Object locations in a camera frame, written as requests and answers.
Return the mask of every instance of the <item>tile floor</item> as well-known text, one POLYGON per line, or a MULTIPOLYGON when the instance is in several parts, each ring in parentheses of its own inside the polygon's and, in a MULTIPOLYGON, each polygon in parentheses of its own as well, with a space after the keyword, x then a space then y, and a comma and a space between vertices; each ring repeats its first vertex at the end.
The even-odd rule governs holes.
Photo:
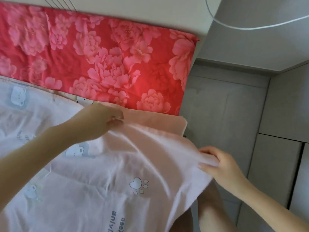
MULTIPOLYGON (((229 152, 247 175, 268 82, 268 77, 260 75, 194 65, 180 109, 188 121, 185 135, 198 148, 213 145, 229 152)), ((240 201, 219 190, 236 223, 240 201)), ((197 232, 196 204, 192 212, 197 232)))

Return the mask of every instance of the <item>power cord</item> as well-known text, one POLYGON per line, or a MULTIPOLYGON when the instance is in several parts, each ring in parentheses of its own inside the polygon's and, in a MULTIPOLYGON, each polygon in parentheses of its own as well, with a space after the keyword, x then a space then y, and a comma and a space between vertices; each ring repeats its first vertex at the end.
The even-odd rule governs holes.
POLYGON ((284 23, 278 23, 278 24, 273 24, 273 25, 268 25, 268 26, 262 26, 262 27, 249 27, 249 28, 244 28, 244 27, 234 27, 234 26, 230 26, 230 25, 227 25, 225 23, 222 23, 220 22, 218 19, 216 19, 213 14, 211 13, 210 9, 209 9, 209 6, 208 6, 208 3, 207 3, 207 0, 206 1, 206 6, 207 6, 207 9, 208 9, 208 12, 209 14, 211 15, 212 19, 217 22, 218 24, 221 24, 222 26, 225 26, 225 27, 229 27, 229 28, 232 28, 232 29, 237 29, 237 30, 257 30, 257 29, 263 29, 263 28, 270 28, 270 27, 277 27, 277 26, 281 26, 281 25, 284 25, 284 24, 288 24, 288 23, 292 23, 292 22, 295 22, 295 21, 298 21, 298 20, 301 20, 301 19, 306 19, 309 17, 309 15, 306 15, 304 17, 300 17, 300 18, 297 18, 297 19, 293 19, 293 20, 290 20, 290 21, 286 21, 284 23))

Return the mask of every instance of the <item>person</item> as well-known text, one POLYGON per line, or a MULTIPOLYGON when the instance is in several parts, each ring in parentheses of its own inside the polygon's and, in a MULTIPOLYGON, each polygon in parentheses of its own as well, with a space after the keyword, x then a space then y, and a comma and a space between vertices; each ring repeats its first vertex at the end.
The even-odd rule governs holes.
MULTIPOLYGON (((121 121, 115 118, 122 119, 123 113, 99 103, 89 105, 68 121, 48 128, 41 135, 0 159, 0 211, 57 155, 73 144, 96 139, 121 124, 121 121)), ((199 168, 210 174, 224 189, 248 204, 273 230, 309 231, 309 226, 305 222, 257 190, 242 174, 231 155, 211 146, 201 148, 199 151, 213 155, 219 160, 217 167, 201 163, 199 168)), ((224 211, 214 182, 198 197, 198 217, 201 232, 236 231, 235 225, 224 211)), ((192 217, 189 210, 175 221, 170 231, 192 231, 192 217)))

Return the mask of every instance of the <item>red floral bedding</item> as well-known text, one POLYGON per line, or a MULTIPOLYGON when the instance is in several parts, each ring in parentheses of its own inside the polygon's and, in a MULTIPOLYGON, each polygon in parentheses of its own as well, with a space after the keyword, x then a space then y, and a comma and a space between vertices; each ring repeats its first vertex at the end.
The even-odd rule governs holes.
POLYGON ((197 38, 106 16, 0 2, 0 74, 178 115, 197 38))

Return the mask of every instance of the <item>cabinet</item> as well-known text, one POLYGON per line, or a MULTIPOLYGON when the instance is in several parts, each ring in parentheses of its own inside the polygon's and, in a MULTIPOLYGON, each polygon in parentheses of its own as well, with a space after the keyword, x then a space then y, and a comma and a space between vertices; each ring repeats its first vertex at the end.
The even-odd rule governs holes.
POLYGON ((259 133, 309 143, 309 64, 270 80, 259 133))
POLYGON ((290 211, 309 223, 309 144, 305 144, 290 211))
MULTIPOLYGON (((258 134, 248 179, 260 191, 286 207, 295 177, 301 142, 258 134)), ((239 232, 273 231, 249 206, 242 203, 239 232)))

